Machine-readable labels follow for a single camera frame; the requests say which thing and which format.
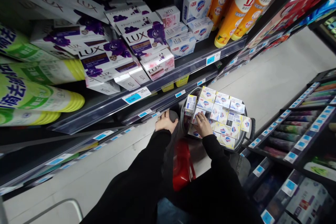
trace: colorful product packaging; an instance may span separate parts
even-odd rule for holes
[[[152,11],[145,2],[139,2],[136,5],[128,5],[117,9],[105,11],[105,15],[111,23],[113,29],[118,33],[118,35],[121,35],[121,32],[117,28],[118,22],[121,22],[123,20],[130,20],[134,17],[146,15],[151,12]]]
[[[196,37],[196,40],[201,41],[209,37],[213,25],[211,19],[205,17],[190,22],[188,27],[189,31]]]
[[[230,6],[218,34],[215,38],[215,46],[221,48],[225,46],[246,13],[251,8],[255,0],[234,0]]]
[[[161,18],[165,29],[180,22],[180,11],[176,6],[164,7],[155,12]]]
[[[137,56],[151,55],[168,46],[163,22],[155,12],[120,21],[117,28]]]
[[[191,21],[206,17],[212,0],[183,0],[182,21],[188,25]]]
[[[188,32],[167,40],[174,58],[180,58],[194,52],[196,45],[196,37]]]
[[[123,88],[126,88],[127,90],[134,90],[140,87],[140,85],[130,76],[129,73],[125,73],[121,76],[115,77],[114,81],[122,86]]]
[[[141,60],[140,63],[152,81],[175,68],[174,55],[167,48]]]
[[[108,80],[107,82],[99,82],[90,77],[85,77],[86,87],[102,93],[104,95],[113,95],[120,92],[120,87],[114,80]]]
[[[230,103],[231,103],[231,100],[228,95],[220,93],[218,91],[216,92],[215,104],[221,105],[225,109],[229,109]]]

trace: white floor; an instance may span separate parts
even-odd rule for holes
[[[336,56],[305,28],[210,87],[242,99],[248,115],[256,119],[259,129],[317,73],[335,67]],[[9,223],[22,224],[68,198],[76,199],[86,215],[114,176],[126,170],[145,148],[154,130],[154,122],[152,119],[53,179],[7,200],[4,206]],[[200,175],[209,169],[210,160],[204,151],[198,153],[204,156],[194,164]],[[74,207],[65,203],[33,223],[77,224],[79,219]]]

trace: price tag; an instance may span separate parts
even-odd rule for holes
[[[69,168],[70,166],[74,165],[75,163],[77,163],[77,162],[76,161],[69,162],[69,163],[63,165],[60,169],[65,170],[66,168]]]
[[[134,92],[132,92],[129,95],[126,95],[124,97],[122,97],[122,99],[127,102],[128,104],[132,104],[136,101],[139,101],[149,95],[151,95],[152,93],[148,90],[147,87],[143,87],[140,88],[138,90],[135,90]]]
[[[260,177],[260,175],[264,172],[264,168],[261,166],[258,166],[257,168],[254,169],[253,173],[257,176]]]
[[[270,213],[265,209],[261,214],[261,218],[265,224],[273,224],[275,219],[270,215]]]
[[[285,156],[284,160],[287,160],[289,163],[294,163],[297,158],[298,155],[293,152],[289,152],[287,156]]]
[[[184,95],[186,93],[186,90],[182,90],[180,93],[177,93],[175,96],[176,98],[180,97],[181,95]]]
[[[53,161],[50,161],[49,163],[46,163],[45,165],[57,165],[61,163],[63,160],[71,157],[73,154],[71,153],[64,153],[63,155],[59,156],[58,158],[54,159]]]
[[[94,137],[93,139],[102,140],[103,138],[111,135],[112,133],[114,133],[114,131],[105,131],[105,132],[101,133],[100,135]]]
[[[207,57],[206,59],[206,65],[210,65],[211,63],[214,63],[218,61],[221,58],[221,52],[216,52],[215,54],[212,54]]]
[[[281,190],[284,191],[289,197],[292,197],[297,187],[297,184],[295,184],[290,179],[287,179],[281,187]]]
[[[200,82],[197,82],[197,86],[202,85],[205,81],[206,81],[206,79],[204,78],[204,79],[201,80]]]
[[[141,112],[140,114],[138,114],[138,116],[141,118],[141,117],[144,117],[144,116],[148,115],[151,112],[152,112],[151,109],[147,109],[146,111]]]
[[[86,158],[87,156],[89,156],[91,154],[92,154],[92,152],[86,152],[82,156],[78,157],[77,159],[84,159],[84,158]]]

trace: purple orchid print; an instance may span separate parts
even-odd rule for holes
[[[153,28],[147,31],[147,35],[149,38],[154,39],[156,43],[167,44],[163,24],[158,21],[153,22]]]
[[[110,43],[104,44],[105,51],[111,51],[112,55],[121,55],[124,58],[130,58],[131,53],[121,39],[112,40]]]

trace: store shelf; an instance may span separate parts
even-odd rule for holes
[[[139,90],[149,90],[155,92],[161,89],[162,86],[176,80],[177,78],[194,73],[215,62],[215,59],[222,59],[245,46],[246,36],[237,41],[229,42],[225,47],[218,49],[214,45],[215,33],[210,37],[196,44],[195,51],[185,57],[175,61],[175,69],[166,73],[163,77],[150,81],[142,85]],[[76,91],[80,89],[78,84],[68,85],[69,89]],[[78,90],[85,98],[84,106],[75,112],[63,113],[61,117],[54,123],[50,124],[47,129],[65,134],[75,134],[84,128],[118,112],[129,106],[123,98],[126,98],[134,93],[134,91],[122,90],[115,95],[106,96],[97,92]]]

